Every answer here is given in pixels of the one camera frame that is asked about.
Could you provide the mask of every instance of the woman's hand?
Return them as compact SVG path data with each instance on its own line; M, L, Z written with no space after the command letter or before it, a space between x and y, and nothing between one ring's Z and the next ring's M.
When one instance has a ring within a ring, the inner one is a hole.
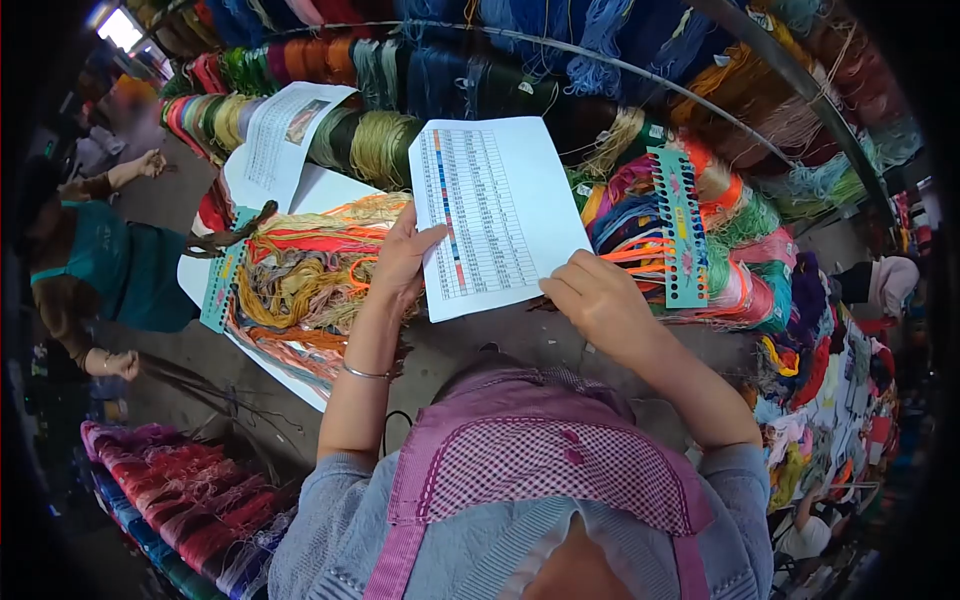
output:
M133 381L140 372L140 357L135 350L123 354L108 354L105 363L109 374L120 375L127 381Z
M423 287L423 254L445 235L444 225L417 232L417 211L414 203L407 203L383 241L368 300L384 300L400 313L406 310Z
M160 150L148 150L147 154L141 156L136 161L137 173L144 177L155 179L167 166L167 159L160 153Z
M587 340L617 363L636 369L656 356L656 340L668 334L650 312L634 279L585 250L570 256L540 289Z

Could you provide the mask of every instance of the woman's arm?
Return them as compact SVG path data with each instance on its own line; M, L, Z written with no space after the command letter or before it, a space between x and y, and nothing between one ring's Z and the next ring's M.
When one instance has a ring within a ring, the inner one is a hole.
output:
M670 401L704 449L762 445L740 394L654 318L626 271L578 250L540 288L588 341Z
M163 173L166 165L167 159L163 157L160 150L148 150L145 155L137 160L118 164L107 171L110 189L118 190L141 175L156 178Z
M84 285L72 276L47 277L35 283L34 304L40 319L82 370L94 376L120 375L130 381L139 371L136 352L111 354L94 347L78 317L86 314L82 306L92 301L93 292L82 289Z
M390 372L400 320L423 288L423 253L445 234L445 226L417 233L414 204L403 209L384 240L370 292L350 331L345 366L368 375ZM349 452L371 468L376 464L389 387L389 379L340 370L320 423L317 460Z

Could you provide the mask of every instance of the printed chart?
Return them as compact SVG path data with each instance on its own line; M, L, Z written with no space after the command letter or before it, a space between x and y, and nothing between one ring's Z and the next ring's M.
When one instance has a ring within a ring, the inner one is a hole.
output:
M493 131L424 130L420 158L444 300L536 285Z

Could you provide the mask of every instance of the woman's left hand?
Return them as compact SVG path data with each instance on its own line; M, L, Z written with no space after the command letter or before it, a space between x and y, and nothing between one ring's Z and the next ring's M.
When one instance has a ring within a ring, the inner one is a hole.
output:
M406 310L423 286L423 254L444 236L446 225L417 232L417 211L407 203L383 241L368 301L384 300L398 312Z
M148 150L147 154L137 160L137 171L140 175L149 178L156 178L167 166L167 159L160 153L160 150Z

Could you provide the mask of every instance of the silver bracelet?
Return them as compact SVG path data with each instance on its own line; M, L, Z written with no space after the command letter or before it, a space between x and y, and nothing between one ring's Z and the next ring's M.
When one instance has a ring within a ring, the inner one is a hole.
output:
M383 379L384 381L390 381L390 379L391 379L391 375L390 375L389 373L387 373L387 374L385 374L385 375L371 375L371 374L368 373L368 372L362 372L362 371L358 371L358 370L356 370L356 369L352 369L352 368L348 367L346 363L344 364L343 368L344 368L344 371L346 371L346 372L348 372L348 373L351 373L351 374L354 374L354 375L356 375L356 376L358 376L358 377L365 377L365 378L367 378L367 379Z

